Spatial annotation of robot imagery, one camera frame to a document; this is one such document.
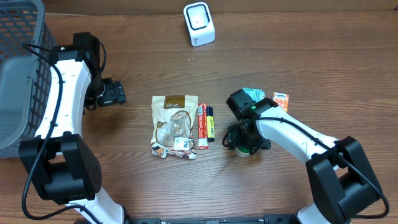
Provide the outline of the yellow highlighter marker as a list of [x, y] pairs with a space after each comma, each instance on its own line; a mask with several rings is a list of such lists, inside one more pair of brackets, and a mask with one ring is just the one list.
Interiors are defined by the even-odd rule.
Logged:
[[208, 142], [214, 142], [215, 141], [214, 114], [213, 114], [213, 108], [210, 106], [206, 107], [206, 127], [207, 127]]

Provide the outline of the red snack stick packet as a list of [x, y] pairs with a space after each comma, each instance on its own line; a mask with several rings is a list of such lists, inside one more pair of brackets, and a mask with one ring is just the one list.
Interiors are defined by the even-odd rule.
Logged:
[[207, 122], [206, 122], [206, 103], [198, 105], [198, 148], [208, 149], [208, 135], [207, 135]]

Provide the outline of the orange tissue pack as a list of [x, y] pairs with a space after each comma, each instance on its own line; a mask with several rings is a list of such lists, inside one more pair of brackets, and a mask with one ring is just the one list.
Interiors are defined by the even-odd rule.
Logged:
[[285, 93], [274, 92], [272, 100], [275, 101], [286, 113], [289, 108], [289, 95]]

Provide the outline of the brown snack pouch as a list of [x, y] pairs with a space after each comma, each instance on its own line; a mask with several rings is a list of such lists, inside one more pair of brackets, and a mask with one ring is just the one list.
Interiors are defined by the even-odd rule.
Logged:
[[198, 97], [169, 95], [152, 97], [154, 131], [150, 141], [152, 153], [161, 158], [167, 155], [194, 160], [197, 147], [192, 136]]

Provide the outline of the teal tissue pack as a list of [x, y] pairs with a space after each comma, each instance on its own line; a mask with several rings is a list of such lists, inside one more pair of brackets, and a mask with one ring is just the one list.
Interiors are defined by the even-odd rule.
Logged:
[[259, 102], [259, 101], [263, 100], [265, 98], [265, 96], [266, 96], [265, 92], [263, 90], [261, 90], [261, 89], [243, 88], [243, 90], [255, 102]]

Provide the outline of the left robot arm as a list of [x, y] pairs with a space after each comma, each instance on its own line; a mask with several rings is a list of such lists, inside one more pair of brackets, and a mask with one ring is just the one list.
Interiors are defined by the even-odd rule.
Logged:
[[90, 32], [73, 35], [38, 58], [50, 65], [49, 97], [40, 126], [19, 146], [28, 177], [21, 198], [24, 215], [46, 220], [76, 210], [88, 223], [128, 223], [126, 209], [102, 186], [99, 160], [82, 138], [84, 110], [123, 104], [121, 82], [103, 78], [106, 50]]

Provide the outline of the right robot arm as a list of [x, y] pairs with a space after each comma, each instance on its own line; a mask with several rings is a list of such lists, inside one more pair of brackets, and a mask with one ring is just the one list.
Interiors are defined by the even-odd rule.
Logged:
[[256, 101], [243, 89], [231, 94], [226, 104], [238, 123], [223, 137], [225, 147], [252, 156], [274, 142], [307, 170], [313, 203], [295, 213], [264, 215], [259, 223], [350, 223], [389, 213], [389, 202], [355, 138], [338, 140], [319, 133], [270, 98]]

